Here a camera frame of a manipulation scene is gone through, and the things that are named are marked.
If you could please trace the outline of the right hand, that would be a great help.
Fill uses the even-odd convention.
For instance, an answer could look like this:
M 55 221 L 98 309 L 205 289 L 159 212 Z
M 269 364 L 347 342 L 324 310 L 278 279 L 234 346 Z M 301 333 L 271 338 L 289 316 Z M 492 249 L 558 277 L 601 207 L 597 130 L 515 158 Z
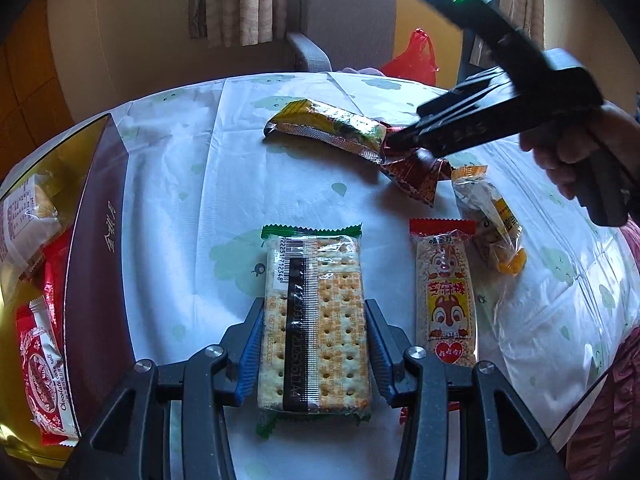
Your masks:
M 520 134 L 520 148 L 532 152 L 536 164 L 567 200 L 574 200 L 575 165 L 599 149 L 596 136 L 639 181 L 639 123 L 612 102 L 574 124 L 545 125 Z

